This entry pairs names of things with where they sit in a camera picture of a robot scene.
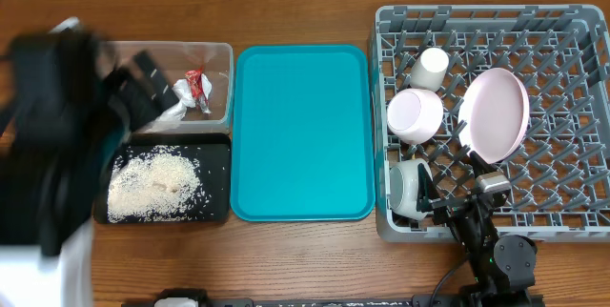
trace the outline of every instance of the red wrapper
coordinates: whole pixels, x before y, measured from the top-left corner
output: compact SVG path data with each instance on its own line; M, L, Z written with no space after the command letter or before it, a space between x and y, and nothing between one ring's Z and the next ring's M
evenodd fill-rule
M189 82L189 87L191 87L191 94L193 98L196 100L203 95L203 87L201 86L201 71L193 70L186 72L184 74L187 82Z

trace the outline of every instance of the black tray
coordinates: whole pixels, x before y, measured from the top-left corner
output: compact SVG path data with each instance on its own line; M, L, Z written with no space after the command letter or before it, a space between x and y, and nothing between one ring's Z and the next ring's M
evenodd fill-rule
M157 145L179 146L180 155L199 160L197 174L205 188L206 199L195 203L185 213L171 216L186 216L185 221L224 221L229 213L229 196L231 195L231 139L222 133L202 134L138 134L129 144L116 151L112 167L118 161L126 165L128 150L138 155L149 151ZM108 186L104 194L96 198L93 208L93 218L99 223L110 223L108 220ZM127 216L112 224L153 223L170 221L144 221L141 217Z

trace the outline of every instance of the pink plate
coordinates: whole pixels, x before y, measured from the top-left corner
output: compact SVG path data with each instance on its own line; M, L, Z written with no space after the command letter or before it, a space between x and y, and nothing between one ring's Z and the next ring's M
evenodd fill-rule
M523 84L505 69L480 74L464 94L458 121L466 121L459 133L487 163L506 158L517 149L527 130L530 103Z

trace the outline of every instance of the transparent bin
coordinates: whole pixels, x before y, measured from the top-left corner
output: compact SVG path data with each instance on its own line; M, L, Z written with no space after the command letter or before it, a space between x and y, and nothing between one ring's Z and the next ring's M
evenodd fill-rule
M211 114L189 108L182 121L154 121L142 133L228 133L233 114L233 49L226 43L177 41L113 41L121 65L136 68L134 55L146 50L171 85L185 72L199 70L212 82Z

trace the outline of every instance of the plastic crate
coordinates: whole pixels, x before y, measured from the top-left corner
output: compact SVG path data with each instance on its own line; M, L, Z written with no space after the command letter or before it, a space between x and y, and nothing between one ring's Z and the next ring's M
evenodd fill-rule
M184 78L185 72L201 66L212 82L211 114L204 115L199 107L189 108L182 121L155 121L142 133L228 133L233 115L234 62L233 49L225 43L174 41L112 41L121 64L133 70L130 61L146 50L170 83Z
M394 242L454 241L430 218L392 213L389 169L413 155L427 160L440 191L466 194L474 176L458 134L458 109L480 73L503 67L530 96L521 146L497 164L513 184L494 215L501 235L547 241L610 241L610 123L606 82L608 31L594 6L389 6L376 13L371 89L379 235ZM450 55L438 92L444 120L430 141L408 146L388 132L386 108L407 87L418 54L440 47Z

